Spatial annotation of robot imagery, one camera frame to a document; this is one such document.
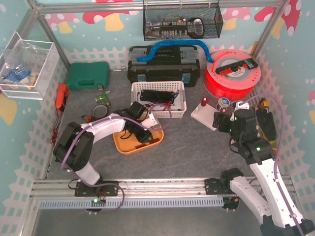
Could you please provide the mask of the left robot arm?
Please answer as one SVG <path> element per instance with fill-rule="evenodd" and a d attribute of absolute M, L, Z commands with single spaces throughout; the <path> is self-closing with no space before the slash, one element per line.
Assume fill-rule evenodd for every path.
<path fill-rule="evenodd" d="M 143 105 L 133 102 L 129 108 L 116 110 L 93 122 L 69 123 L 53 150 L 56 160 L 61 162 L 61 170 L 68 167 L 86 186 L 102 186 L 100 174 L 90 163 L 94 143 L 124 130 L 134 135 L 142 144 L 151 141 L 152 132 L 158 129 L 159 122 L 151 112 L 141 121 L 144 111 Z"/>

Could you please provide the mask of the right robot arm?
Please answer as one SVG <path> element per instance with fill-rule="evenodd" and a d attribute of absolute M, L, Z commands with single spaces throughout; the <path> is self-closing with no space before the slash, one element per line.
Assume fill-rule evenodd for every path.
<path fill-rule="evenodd" d="M 270 143 L 258 136 L 253 109 L 237 104 L 231 115 L 215 111 L 213 126 L 230 135 L 230 142 L 255 174 L 264 195 L 238 168 L 223 171 L 220 178 L 206 179 L 206 194 L 240 197 L 257 218 L 264 236 L 305 236 L 314 232 L 313 221 L 300 213 L 290 197 Z"/>

